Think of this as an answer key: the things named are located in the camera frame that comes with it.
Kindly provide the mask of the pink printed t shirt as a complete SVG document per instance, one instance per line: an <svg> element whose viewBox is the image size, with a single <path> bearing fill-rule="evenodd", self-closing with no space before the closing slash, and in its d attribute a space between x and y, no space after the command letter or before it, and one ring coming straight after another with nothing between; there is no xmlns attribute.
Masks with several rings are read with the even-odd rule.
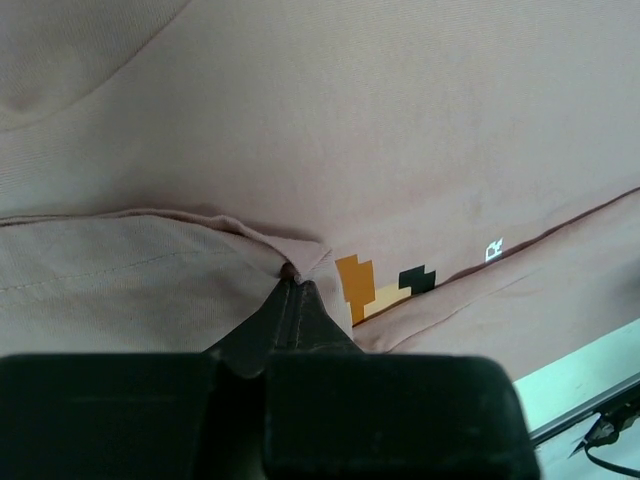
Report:
<svg viewBox="0 0 640 480"><path fill-rule="evenodd" d="M639 316L635 1L5 1L1 351L202 351L289 266L522 377Z"/></svg>

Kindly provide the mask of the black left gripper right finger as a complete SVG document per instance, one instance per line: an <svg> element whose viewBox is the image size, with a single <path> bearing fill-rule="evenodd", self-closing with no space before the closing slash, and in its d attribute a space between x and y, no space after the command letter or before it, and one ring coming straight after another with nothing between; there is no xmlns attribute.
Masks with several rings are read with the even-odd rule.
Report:
<svg viewBox="0 0 640 480"><path fill-rule="evenodd" d="M478 356L367 354L310 282L284 281L266 361L270 479L537 479L505 370Z"/></svg>

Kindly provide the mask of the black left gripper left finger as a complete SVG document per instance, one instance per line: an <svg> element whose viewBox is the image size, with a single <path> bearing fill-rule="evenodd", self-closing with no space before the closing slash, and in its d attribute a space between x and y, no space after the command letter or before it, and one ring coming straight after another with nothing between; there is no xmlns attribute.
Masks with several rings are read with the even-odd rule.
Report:
<svg viewBox="0 0 640 480"><path fill-rule="evenodd" d="M268 359L300 319L301 284L201 353L32 354L1 361L5 479L217 479L260 458Z"/></svg>

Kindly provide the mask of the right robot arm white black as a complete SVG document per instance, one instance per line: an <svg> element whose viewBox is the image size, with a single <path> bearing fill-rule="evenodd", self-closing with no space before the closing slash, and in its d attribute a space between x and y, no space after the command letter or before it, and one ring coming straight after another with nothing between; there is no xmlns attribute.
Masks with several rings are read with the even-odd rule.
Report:
<svg viewBox="0 0 640 480"><path fill-rule="evenodd" d="M602 460L591 453L592 449L615 444L620 434L634 425L639 418L639 399L627 400L601 413L598 420L585 434L570 456L583 452L594 465L631 478L639 478L639 470Z"/></svg>

